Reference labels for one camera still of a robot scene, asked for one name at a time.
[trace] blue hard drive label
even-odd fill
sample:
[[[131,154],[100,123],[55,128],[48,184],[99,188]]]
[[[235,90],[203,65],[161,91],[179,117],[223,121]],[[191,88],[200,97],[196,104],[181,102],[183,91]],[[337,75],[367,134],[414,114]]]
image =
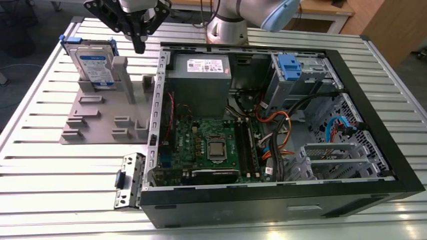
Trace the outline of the blue hard drive label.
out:
[[[112,76],[112,72],[107,67],[108,60],[104,56],[89,56],[83,55],[80,58],[80,65],[83,71],[93,83],[99,88],[109,88],[113,85],[115,79]]]
[[[81,60],[105,60],[104,56],[80,56]]]

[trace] power supply label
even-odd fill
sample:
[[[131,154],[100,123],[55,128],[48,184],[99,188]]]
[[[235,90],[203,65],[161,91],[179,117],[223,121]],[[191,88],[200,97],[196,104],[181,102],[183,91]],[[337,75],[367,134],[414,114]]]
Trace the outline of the power supply label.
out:
[[[223,60],[219,59],[188,59],[187,72],[189,73],[223,73]]]

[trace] ram slot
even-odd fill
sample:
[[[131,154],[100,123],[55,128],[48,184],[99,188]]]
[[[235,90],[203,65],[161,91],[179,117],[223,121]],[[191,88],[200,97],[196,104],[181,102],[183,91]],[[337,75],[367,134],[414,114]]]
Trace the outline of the ram slot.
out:
[[[259,166],[259,161],[257,161],[257,155],[256,155],[256,143],[255,143],[255,138],[253,138],[253,125],[251,123],[251,121],[247,122],[248,128],[248,139],[251,141],[251,153],[252,153],[252,164],[253,164],[253,173],[259,173],[260,172],[260,166]]]
[[[252,137],[251,137],[251,129],[248,122],[241,123],[241,131],[243,131],[243,144],[244,144],[244,159],[247,162],[247,168],[249,173],[255,173],[255,159],[252,155]]]
[[[240,165],[240,173],[241,175],[247,175],[248,166],[245,161],[245,143],[244,143],[244,128],[241,127],[241,123],[233,123],[233,137],[235,137],[235,145],[239,155],[239,165]]]

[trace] motherboard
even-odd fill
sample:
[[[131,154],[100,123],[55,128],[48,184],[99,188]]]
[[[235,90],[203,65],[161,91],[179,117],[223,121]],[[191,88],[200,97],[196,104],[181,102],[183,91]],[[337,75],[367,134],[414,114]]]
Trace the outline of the motherboard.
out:
[[[248,120],[176,120],[172,141],[159,154],[157,185],[263,182],[256,131]]]

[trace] slotted aluminum surface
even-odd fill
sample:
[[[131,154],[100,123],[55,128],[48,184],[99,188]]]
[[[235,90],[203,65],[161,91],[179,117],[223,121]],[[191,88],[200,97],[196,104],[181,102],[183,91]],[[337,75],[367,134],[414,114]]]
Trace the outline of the slotted aluminum surface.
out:
[[[164,23],[143,55],[121,33],[93,18],[67,32],[89,40],[117,41],[131,79],[156,73],[159,42],[203,43],[188,24]],[[414,102],[372,45],[357,36],[248,31],[251,45],[335,49],[355,75],[415,173],[427,185],[426,112]],[[0,136],[0,236],[89,239],[420,239],[427,236],[427,192],[383,203],[345,218],[155,229],[145,214],[115,212],[115,177],[121,156],[145,153],[143,145],[60,145],[65,118],[77,94],[79,74],[57,46]]]

